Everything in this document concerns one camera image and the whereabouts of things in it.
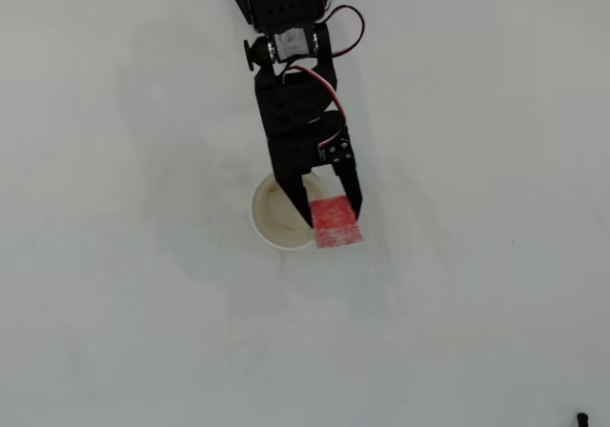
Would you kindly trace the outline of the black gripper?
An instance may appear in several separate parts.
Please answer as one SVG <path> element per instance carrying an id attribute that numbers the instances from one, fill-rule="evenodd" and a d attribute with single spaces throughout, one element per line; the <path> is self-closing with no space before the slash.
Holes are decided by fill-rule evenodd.
<path id="1" fill-rule="evenodd" d="M 363 203 L 346 116 L 341 107 L 329 109 L 338 103 L 336 87 L 332 62 L 311 69 L 294 63 L 283 74 L 266 65 L 254 78 L 274 178 L 310 228 L 314 224 L 303 176 L 316 167 L 333 168 L 356 218 Z"/>

